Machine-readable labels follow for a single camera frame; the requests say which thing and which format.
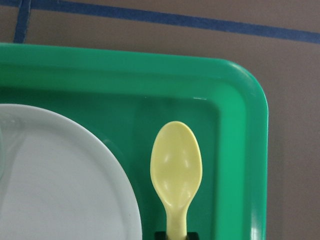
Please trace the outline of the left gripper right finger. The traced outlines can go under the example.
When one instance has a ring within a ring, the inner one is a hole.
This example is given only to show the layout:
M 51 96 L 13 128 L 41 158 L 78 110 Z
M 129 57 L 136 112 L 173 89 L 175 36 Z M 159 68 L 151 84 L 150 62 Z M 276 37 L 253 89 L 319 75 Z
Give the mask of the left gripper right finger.
M 187 240 L 200 240 L 200 237 L 197 232 L 188 232 L 186 239 Z

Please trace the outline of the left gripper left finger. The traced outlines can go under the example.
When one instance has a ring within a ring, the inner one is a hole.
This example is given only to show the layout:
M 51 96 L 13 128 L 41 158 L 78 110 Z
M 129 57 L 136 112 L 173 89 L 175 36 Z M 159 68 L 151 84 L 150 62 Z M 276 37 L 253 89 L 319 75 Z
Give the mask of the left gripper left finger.
M 156 231 L 154 233 L 154 240 L 167 240 L 167 233 L 165 231 Z

